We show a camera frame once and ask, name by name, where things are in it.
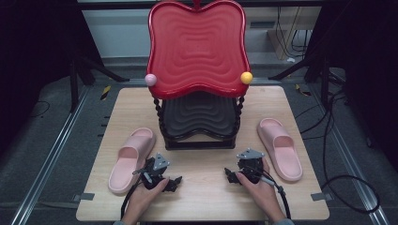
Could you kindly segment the yellow and black tape piece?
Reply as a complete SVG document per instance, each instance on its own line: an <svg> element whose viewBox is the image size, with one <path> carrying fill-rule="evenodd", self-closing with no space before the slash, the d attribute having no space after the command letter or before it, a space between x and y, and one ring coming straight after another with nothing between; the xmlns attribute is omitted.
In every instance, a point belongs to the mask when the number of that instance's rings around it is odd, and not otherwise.
<svg viewBox="0 0 398 225"><path fill-rule="evenodd" d="M310 97L312 95L310 91L303 90L299 84L295 84L295 89L303 96Z"/></svg>
<svg viewBox="0 0 398 225"><path fill-rule="evenodd" d="M100 100L104 100L104 99L107 98L107 96L108 96L108 94L109 94L109 92L111 90L111 87L112 87L111 85L107 85L107 86L104 87L104 89L102 91L102 94L100 96Z"/></svg>

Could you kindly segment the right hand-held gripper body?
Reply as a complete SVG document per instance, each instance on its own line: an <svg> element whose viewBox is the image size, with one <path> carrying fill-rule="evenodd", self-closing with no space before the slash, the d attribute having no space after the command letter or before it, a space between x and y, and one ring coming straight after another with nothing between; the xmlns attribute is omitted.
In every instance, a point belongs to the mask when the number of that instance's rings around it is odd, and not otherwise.
<svg viewBox="0 0 398 225"><path fill-rule="evenodd" d="M263 174L264 153L247 148L242 153L237 154L239 171L254 184L257 184Z"/></svg>

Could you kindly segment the red and black shoe rack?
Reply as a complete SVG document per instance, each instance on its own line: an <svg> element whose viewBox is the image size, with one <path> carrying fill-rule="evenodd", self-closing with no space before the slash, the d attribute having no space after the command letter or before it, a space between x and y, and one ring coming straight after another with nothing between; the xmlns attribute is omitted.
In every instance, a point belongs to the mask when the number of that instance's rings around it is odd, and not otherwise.
<svg viewBox="0 0 398 225"><path fill-rule="evenodd" d="M161 1L150 9L148 89L168 150L232 149L251 72L245 51L246 17L234 0L205 5Z"/></svg>

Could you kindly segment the dark curtain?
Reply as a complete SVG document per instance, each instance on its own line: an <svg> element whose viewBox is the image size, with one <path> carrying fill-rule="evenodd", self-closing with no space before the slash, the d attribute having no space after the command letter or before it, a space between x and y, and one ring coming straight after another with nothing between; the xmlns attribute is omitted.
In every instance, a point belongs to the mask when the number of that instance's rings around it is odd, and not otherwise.
<svg viewBox="0 0 398 225"><path fill-rule="evenodd" d="M0 0L0 157L26 122L40 90L69 75L72 54L101 64L78 0Z"/></svg>
<svg viewBox="0 0 398 225"><path fill-rule="evenodd" d="M398 0L343 0L322 7L312 43L327 31L329 64L375 146L398 172Z"/></svg>

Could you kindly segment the brown cardboard box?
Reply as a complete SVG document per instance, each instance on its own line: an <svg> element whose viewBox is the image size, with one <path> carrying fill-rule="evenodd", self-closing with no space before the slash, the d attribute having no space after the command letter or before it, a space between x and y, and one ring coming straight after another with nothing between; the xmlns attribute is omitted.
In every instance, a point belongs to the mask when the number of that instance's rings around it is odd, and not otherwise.
<svg viewBox="0 0 398 225"><path fill-rule="evenodd" d="M303 57L318 19L321 7L276 7L275 24L268 37L277 58Z"/></svg>

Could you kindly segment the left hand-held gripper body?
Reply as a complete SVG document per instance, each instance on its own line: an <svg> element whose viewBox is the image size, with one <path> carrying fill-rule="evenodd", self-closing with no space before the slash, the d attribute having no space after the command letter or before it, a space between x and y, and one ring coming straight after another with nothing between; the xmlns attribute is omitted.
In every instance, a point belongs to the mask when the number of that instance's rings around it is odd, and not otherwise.
<svg viewBox="0 0 398 225"><path fill-rule="evenodd" d="M145 166L134 172L140 174L141 181L147 189L154 188L162 179L170 162L161 154L157 153L154 157L145 161Z"/></svg>

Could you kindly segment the pink slipper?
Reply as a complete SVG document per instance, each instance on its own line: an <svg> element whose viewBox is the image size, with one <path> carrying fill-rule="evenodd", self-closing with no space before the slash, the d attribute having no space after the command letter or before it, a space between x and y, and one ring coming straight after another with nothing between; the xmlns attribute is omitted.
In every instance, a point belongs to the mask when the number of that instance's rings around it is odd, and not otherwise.
<svg viewBox="0 0 398 225"><path fill-rule="evenodd" d="M273 118L262 119L257 134L268 151L276 173L285 181L297 182L303 175L293 138L283 124Z"/></svg>
<svg viewBox="0 0 398 225"><path fill-rule="evenodd" d="M150 128L140 127L131 133L118 151L108 180L108 188L112 193L122 194L131 188L135 179L133 173L145 166L155 142L156 136Z"/></svg>

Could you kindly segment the person's right hand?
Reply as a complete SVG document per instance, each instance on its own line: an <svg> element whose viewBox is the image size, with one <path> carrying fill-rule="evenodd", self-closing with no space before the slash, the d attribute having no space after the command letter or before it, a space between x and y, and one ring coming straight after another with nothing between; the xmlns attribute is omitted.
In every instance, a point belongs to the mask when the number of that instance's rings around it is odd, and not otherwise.
<svg viewBox="0 0 398 225"><path fill-rule="evenodd" d="M276 223L285 219L274 187L265 182L254 184L241 172L237 172L236 176L241 185L250 193L255 204L265 213L271 222Z"/></svg>

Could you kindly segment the grey tape strip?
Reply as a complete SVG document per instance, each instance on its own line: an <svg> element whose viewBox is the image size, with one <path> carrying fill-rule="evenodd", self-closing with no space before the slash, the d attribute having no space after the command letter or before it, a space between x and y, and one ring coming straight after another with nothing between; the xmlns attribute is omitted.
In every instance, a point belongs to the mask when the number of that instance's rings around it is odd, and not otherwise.
<svg viewBox="0 0 398 225"><path fill-rule="evenodd" d="M81 194L75 194L72 198L74 202L80 202L81 200L84 201L92 201L94 199L95 194L94 193L81 193Z"/></svg>
<svg viewBox="0 0 398 225"><path fill-rule="evenodd" d="M317 202L317 201L326 201L327 202L327 201L332 200L332 196L329 193L323 193L323 192L312 193L311 197L314 202Z"/></svg>

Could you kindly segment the metal floor rail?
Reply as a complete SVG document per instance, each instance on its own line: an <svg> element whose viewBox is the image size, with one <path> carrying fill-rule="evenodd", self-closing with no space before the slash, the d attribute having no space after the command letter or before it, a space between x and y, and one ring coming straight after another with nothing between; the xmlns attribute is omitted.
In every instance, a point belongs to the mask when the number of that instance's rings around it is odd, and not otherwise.
<svg viewBox="0 0 398 225"><path fill-rule="evenodd" d="M75 126L75 123L85 105L87 96L91 89L91 86L84 86L82 93L78 95L78 103L76 108L69 113L66 122L63 124L63 127L59 131L54 141L54 144L45 161L43 162L31 188L29 188L27 194L23 198L22 202L19 204L19 207L17 208L10 225L25 225L25 223L29 219L38 202L38 198L42 190L44 189L54 169L54 166L59 159L60 154L64 149L69 135Z"/></svg>
<svg viewBox="0 0 398 225"><path fill-rule="evenodd" d="M373 225L391 225L381 206L381 198L379 194L375 190L375 187L367 180L367 177L364 175L359 163L351 154L340 129L338 129L338 126L335 124L333 106L336 102L335 98L339 98L342 94L342 91L337 91L329 96L329 105L327 108L325 108L320 99L321 88L317 87L315 84L310 84L309 89L313 93L314 99L319 105L320 112L323 113L324 116L324 118L320 119L319 122L326 122L324 133L322 134L322 165L325 182L321 185L321 188L329 188L332 196L342 202L346 207L350 208L356 213L367 215L372 221ZM328 174L328 165L326 160L328 140L332 140L332 143L334 144L335 149L346 169L345 174L333 176ZM357 195L360 198L361 206L355 206L352 202L345 199L341 193L332 187L333 183L342 181L343 179L349 180L353 184Z"/></svg>

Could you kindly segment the person's left hand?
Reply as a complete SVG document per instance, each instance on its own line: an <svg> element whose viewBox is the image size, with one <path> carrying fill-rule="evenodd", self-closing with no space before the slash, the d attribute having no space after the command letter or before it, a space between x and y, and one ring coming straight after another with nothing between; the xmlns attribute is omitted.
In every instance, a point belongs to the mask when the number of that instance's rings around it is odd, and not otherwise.
<svg viewBox="0 0 398 225"><path fill-rule="evenodd" d="M137 217L139 219L157 196L163 192L168 182L168 178L162 179L152 189L147 189L143 184L138 185L130 196L124 216Z"/></svg>

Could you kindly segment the black metal stand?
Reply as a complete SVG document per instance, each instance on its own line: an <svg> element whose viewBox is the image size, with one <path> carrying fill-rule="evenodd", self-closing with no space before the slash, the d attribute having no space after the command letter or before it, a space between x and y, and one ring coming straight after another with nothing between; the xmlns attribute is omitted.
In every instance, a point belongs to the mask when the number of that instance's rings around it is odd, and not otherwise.
<svg viewBox="0 0 398 225"><path fill-rule="evenodd" d="M292 67L289 67L278 75L269 77L269 79L280 81L304 67L308 68L304 78L307 83L313 83L317 78L321 79L320 99L323 106L327 108L329 105L329 60L324 54L313 53L310 56L306 56Z"/></svg>
<svg viewBox="0 0 398 225"><path fill-rule="evenodd" d="M87 57L74 55L69 64L69 83L71 95L71 106L69 111L71 113L73 113L77 109L79 104L78 78L81 78L84 85L93 84L95 78L94 75L91 73L92 69L95 69L96 71L119 83L129 81L129 79L114 74L105 66L101 66L100 64L94 62L93 60L90 60Z"/></svg>

